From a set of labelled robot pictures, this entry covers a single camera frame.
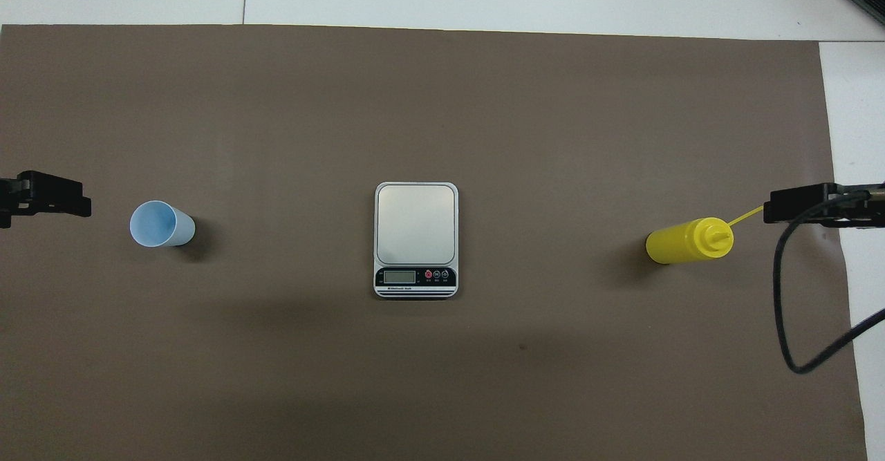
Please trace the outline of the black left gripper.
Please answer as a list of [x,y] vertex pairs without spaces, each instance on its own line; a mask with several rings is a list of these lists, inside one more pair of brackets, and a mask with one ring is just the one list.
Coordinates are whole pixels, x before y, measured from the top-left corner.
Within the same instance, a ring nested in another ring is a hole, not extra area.
[[1,178],[1,228],[12,227],[13,216],[36,214],[92,216],[92,200],[82,182],[40,171],[23,171],[19,178]]

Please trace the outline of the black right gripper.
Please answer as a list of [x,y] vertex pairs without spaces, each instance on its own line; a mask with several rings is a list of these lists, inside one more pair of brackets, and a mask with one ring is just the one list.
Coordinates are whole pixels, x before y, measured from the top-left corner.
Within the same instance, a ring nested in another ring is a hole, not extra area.
[[853,203],[837,205],[837,219],[834,228],[883,228],[884,225],[884,184],[844,186],[835,182],[783,188],[769,193],[763,204],[765,224],[792,222],[807,209],[831,199],[832,194],[856,194],[866,192],[869,197]]

